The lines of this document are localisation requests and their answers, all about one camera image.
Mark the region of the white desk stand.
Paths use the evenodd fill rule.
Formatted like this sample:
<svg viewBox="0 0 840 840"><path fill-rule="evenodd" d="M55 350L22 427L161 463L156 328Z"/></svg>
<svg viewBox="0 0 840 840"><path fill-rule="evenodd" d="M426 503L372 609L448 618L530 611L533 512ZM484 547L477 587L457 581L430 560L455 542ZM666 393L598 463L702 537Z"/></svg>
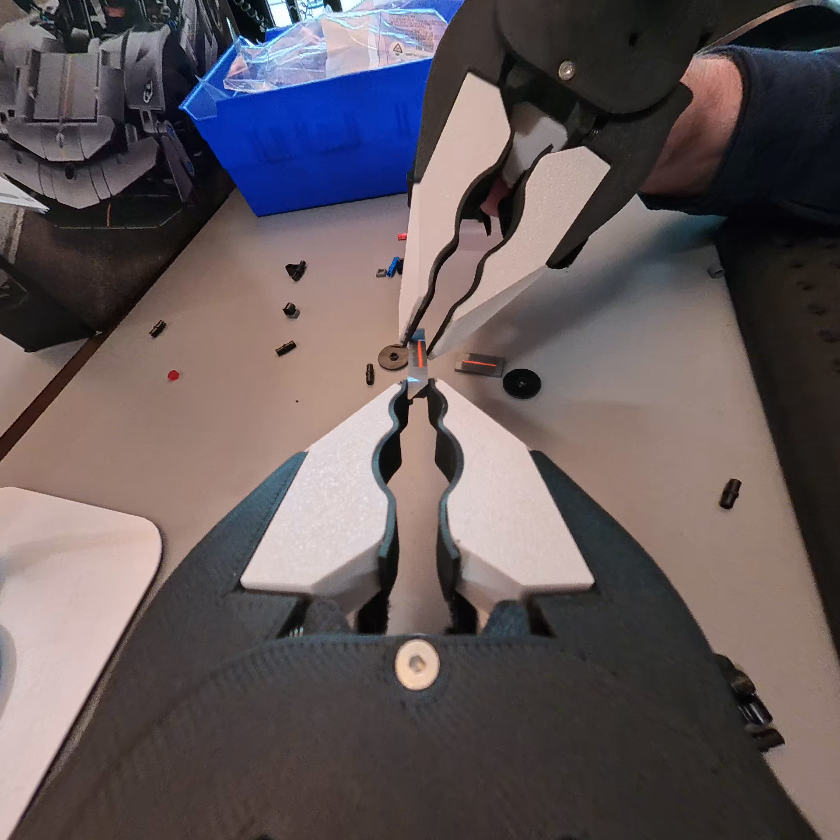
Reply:
<svg viewBox="0 0 840 840"><path fill-rule="evenodd" d="M161 565L149 520L1 489L1 837L9 838Z"/></svg>

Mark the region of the dark lego set box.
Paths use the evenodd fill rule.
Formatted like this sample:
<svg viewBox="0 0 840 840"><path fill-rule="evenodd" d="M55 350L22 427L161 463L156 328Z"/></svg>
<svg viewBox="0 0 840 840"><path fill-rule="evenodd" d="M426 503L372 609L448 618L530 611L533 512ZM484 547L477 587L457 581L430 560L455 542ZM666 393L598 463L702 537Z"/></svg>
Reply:
<svg viewBox="0 0 840 840"><path fill-rule="evenodd" d="M237 34L231 2L2 2L1 330L26 352L109 329L232 183L181 105Z"/></svg>

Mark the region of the person's right hand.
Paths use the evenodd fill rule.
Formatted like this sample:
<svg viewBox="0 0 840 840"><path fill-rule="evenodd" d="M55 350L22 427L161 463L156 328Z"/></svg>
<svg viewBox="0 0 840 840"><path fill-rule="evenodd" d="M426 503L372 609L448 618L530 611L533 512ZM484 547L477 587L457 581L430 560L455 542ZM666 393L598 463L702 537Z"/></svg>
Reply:
<svg viewBox="0 0 840 840"><path fill-rule="evenodd" d="M721 166L738 124L743 81L730 58L694 58L682 83L691 92L691 102L671 129L642 187L644 195L694 197L704 193Z"/></svg>

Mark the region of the long grey orange-striped lego panel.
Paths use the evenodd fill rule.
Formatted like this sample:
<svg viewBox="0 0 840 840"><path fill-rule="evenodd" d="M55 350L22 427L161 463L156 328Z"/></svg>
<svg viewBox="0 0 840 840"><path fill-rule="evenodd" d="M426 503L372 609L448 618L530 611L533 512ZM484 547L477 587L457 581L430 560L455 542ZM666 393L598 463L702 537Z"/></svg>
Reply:
<svg viewBox="0 0 840 840"><path fill-rule="evenodd" d="M425 329L418 328L407 344L408 365L406 377L406 396L411 403L423 396L428 383L428 360Z"/></svg>

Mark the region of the black angled lego connector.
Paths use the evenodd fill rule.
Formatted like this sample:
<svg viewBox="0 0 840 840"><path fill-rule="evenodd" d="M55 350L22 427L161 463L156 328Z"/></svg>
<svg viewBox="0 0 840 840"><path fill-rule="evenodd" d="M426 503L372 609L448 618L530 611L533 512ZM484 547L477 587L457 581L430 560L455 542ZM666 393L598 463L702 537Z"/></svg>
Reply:
<svg viewBox="0 0 840 840"><path fill-rule="evenodd" d="M761 701L751 678L729 657L716 654L716 660L742 714L745 730L757 748L766 753L784 746L784 736L775 727L773 716Z"/></svg>

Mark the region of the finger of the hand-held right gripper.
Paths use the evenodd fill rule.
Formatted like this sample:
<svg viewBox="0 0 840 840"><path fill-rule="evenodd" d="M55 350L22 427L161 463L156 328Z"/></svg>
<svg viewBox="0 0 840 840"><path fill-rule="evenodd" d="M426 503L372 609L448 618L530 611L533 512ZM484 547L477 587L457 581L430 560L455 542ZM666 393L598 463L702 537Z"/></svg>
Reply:
<svg viewBox="0 0 840 840"><path fill-rule="evenodd" d="M610 169L587 148L545 152L535 161L521 184L518 223L480 262L475 290L450 313L429 346L431 358L460 347L534 282Z"/></svg>
<svg viewBox="0 0 840 840"><path fill-rule="evenodd" d="M459 243L468 195L500 168L511 126L499 88L468 72L420 181L413 186L402 274L402 341L434 299L438 273Z"/></svg>

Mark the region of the person's right forearm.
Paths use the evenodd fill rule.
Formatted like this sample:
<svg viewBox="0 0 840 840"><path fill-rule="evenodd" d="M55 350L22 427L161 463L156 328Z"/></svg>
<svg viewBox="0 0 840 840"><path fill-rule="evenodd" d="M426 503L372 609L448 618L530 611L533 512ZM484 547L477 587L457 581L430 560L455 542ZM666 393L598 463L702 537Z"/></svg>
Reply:
<svg viewBox="0 0 840 840"><path fill-rule="evenodd" d="M825 228L839 220L838 49L787 51L727 46L743 100L721 166L694 197L640 197L651 209L691 215L771 214Z"/></svg>

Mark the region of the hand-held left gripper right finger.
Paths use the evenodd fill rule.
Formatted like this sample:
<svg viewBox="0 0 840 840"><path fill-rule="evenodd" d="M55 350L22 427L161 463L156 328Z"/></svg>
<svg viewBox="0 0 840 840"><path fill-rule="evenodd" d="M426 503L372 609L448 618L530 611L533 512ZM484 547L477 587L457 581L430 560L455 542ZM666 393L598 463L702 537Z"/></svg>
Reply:
<svg viewBox="0 0 840 840"><path fill-rule="evenodd" d="M448 481L436 552L453 630L476 630L501 602L588 592L594 576L531 449L443 381L429 382L427 405Z"/></svg>

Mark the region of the blue plastic bin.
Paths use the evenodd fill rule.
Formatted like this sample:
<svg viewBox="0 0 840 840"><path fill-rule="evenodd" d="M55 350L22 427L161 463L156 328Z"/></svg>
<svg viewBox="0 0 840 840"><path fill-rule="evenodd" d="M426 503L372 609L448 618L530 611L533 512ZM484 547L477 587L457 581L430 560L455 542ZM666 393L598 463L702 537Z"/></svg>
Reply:
<svg viewBox="0 0 840 840"><path fill-rule="evenodd" d="M223 78L240 38L182 110L256 215L405 192L433 58L234 93Z"/></svg>

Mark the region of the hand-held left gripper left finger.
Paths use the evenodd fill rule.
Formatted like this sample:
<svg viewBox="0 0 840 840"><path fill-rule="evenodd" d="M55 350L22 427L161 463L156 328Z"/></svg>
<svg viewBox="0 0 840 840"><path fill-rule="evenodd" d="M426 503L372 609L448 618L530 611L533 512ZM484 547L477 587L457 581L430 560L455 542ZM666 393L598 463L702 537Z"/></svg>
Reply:
<svg viewBox="0 0 840 840"><path fill-rule="evenodd" d="M250 592L335 601L358 627L387 627L396 580L404 385L392 385L301 456L240 578Z"/></svg>

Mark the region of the clear plastic bag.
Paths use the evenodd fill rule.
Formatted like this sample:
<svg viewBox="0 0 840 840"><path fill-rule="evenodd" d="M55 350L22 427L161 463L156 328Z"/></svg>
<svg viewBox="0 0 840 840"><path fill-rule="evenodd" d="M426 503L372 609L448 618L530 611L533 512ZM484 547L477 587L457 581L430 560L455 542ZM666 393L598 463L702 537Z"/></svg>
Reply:
<svg viewBox="0 0 840 840"><path fill-rule="evenodd" d="M258 93L434 57L461 2L359 2L285 28L263 43L240 38L226 91Z"/></svg>

